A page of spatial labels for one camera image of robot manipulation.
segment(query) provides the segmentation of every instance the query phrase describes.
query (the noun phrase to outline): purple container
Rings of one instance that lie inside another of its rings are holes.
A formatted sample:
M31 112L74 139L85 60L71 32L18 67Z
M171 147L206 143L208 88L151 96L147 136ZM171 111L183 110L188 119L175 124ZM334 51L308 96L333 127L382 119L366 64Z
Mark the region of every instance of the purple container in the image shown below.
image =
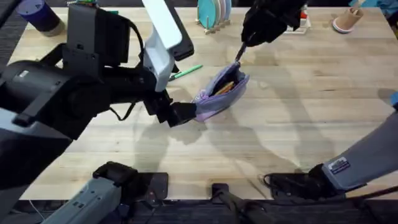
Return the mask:
M44 0L24 0L19 4L16 11L45 35L57 35L59 33L57 33L57 30L63 30L62 21Z

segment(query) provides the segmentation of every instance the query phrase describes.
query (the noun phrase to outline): gray robot arm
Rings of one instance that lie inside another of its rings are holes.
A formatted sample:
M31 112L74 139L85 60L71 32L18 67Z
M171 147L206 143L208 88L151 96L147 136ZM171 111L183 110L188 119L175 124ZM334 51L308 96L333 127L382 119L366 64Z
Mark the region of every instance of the gray robot arm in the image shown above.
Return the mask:
M398 113L339 156L307 174L268 174L264 183L277 200L328 200L398 170Z
M338 190L349 191L398 170L398 113L345 152L324 163L322 171Z

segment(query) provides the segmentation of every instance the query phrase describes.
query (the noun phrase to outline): purple pouch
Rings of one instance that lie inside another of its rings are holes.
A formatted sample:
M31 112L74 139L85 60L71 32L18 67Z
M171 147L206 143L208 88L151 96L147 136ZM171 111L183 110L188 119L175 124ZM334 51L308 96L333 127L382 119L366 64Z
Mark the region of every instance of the purple pouch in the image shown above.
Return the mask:
M230 107L240 99L246 91L246 84L249 81L249 75L239 71L240 67L241 64L239 62L228 65L212 79L205 90L199 92L193 100L193 103L197 105L197 117L195 120L204 121ZM231 81L235 82L235 86L230 91L214 95L226 82Z

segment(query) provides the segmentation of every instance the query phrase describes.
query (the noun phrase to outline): teal plate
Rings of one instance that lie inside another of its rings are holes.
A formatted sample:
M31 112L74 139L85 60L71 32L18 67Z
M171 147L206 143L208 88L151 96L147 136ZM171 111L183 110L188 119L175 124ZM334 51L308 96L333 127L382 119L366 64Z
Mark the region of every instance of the teal plate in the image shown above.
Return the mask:
M216 23L217 13L216 5L213 0L198 1L198 19L203 27L206 28L207 17L209 18L209 27L213 28Z

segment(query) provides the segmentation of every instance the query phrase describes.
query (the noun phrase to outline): black mount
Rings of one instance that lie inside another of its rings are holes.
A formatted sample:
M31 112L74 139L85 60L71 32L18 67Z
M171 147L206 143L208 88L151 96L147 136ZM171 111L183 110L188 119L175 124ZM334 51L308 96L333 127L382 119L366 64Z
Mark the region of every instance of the black mount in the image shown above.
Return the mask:
M167 198L169 175L167 173L138 173L137 170L107 162L93 173L93 178L103 177L122 187L121 204L132 205L145 201L155 205Z
M322 165L315 166L307 174L268 174L264 178L264 183L270 188L272 197L283 203L319 202L345 198L345 191L335 189L325 177Z

